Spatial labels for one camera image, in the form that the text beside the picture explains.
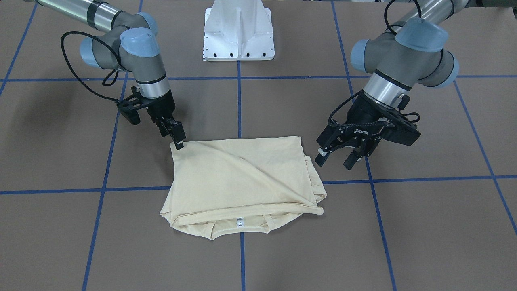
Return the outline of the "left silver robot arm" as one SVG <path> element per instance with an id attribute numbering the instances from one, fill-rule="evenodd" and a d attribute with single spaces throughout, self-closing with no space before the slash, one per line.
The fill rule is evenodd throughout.
<path id="1" fill-rule="evenodd" d="M 352 153 L 344 162 L 351 169 L 356 162 L 371 156 L 386 140 L 411 146 L 421 135 L 414 120 L 403 110 L 410 101 L 414 85 L 443 88 L 458 75 L 459 62 L 444 46 L 448 33 L 441 22 L 474 0 L 416 0 L 416 8 L 390 24 L 376 39 L 362 39 L 351 50 L 350 63 L 356 70 L 370 74 L 367 84 L 345 100 L 351 102 L 347 119 L 340 123 L 330 114 L 317 138 L 315 162 L 323 166 L 334 151 L 348 147 Z"/>

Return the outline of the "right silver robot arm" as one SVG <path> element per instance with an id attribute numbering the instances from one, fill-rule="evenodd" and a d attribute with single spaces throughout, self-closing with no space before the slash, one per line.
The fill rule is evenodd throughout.
<path id="1" fill-rule="evenodd" d="M 156 40 L 158 26 L 150 14 L 131 14 L 98 0 L 39 0 L 37 4 L 104 32 L 102 36 L 80 32 L 85 36 L 80 44 L 85 64 L 110 70 L 109 77 L 114 78 L 119 72 L 132 73 L 136 86 L 131 96 L 111 98 L 118 112 L 137 125 L 141 121 L 137 111 L 145 108 L 161 136 L 170 136 L 176 149 L 183 148 L 186 134 L 173 116 L 175 102 Z"/>

